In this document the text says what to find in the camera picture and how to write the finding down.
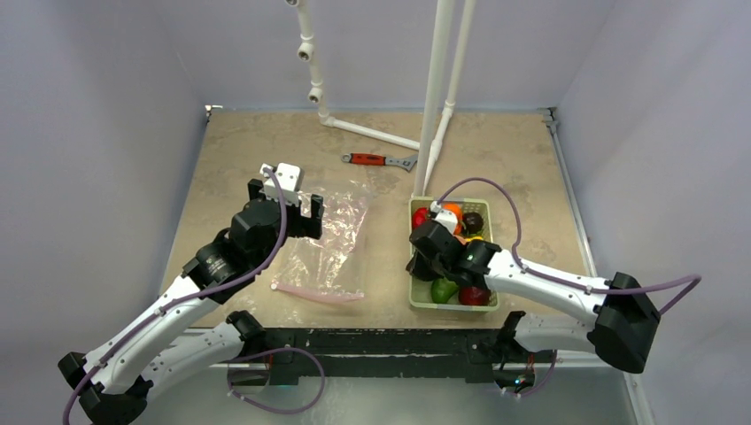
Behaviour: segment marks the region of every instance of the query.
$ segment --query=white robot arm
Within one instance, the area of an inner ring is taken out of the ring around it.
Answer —
[[[170,345],[252,283],[287,237],[321,237],[323,199],[312,195],[311,216],[301,214],[300,168],[264,164],[261,172],[267,181],[248,182],[250,201],[162,296],[111,340],[85,354],[70,352],[58,363],[96,425],[130,423],[169,386],[237,357],[258,340],[263,328],[247,312],[235,312],[202,337]]]
[[[423,281],[445,277],[463,287],[518,295],[566,314],[511,312],[499,336],[502,351],[517,357],[545,350],[592,352],[623,371],[644,370],[660,313],[644,293],[601,293],[640,288],[634,278],[622,273],[610,280],[580,276],[515,259],[494,243],[461,242],[449,230],[455,226],[456,219],[440,211],[416,228],[409,238],[415,253],[407,271]],[[540,273],[585,289],[537,277]]]

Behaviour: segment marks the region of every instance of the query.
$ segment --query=adjustable wrench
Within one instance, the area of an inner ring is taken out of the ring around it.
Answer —
[[[342,161],[350,164],[361,166],[398,166],[404,168],[408,173],[412,171],[414,164],[417,164],[417,154],[406,158],[384,157],[372,153],[346,153],[342,155]]]

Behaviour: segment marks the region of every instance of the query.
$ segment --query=red apple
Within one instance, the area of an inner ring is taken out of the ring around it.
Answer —
[[[481,290],[474,286],[459,290],[459,302],[463,305],[488,305],[491,300],[489,290]]]

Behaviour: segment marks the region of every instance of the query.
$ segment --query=gray wall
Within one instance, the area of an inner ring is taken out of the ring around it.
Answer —
[[[751,423],[749,40],[748,1],[619,0],[561,103],[600,272],[705,277],[644,374],[660,424]]]
[[[149,1],[0,7],[0,422],[59,423],[57,360],[157,293],[205,111]]]
[[[558,104],[613,2],[477,2],[459,107]],[[463,7],[462,1],[456,3],[452,40]],[[311,106],[306,100],[310,74],[296,55],[297,13],[284,0],[159,4],[206,103],[266,109]],[[435,0],[312,0],[310,5],[332,106],[422,107]]]

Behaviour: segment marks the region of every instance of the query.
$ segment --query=red wrench handle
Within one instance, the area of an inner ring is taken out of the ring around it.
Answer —
[[[386,157],[374,155],[372,153],[351,153],[350,164],[360,166],[385,166]]]

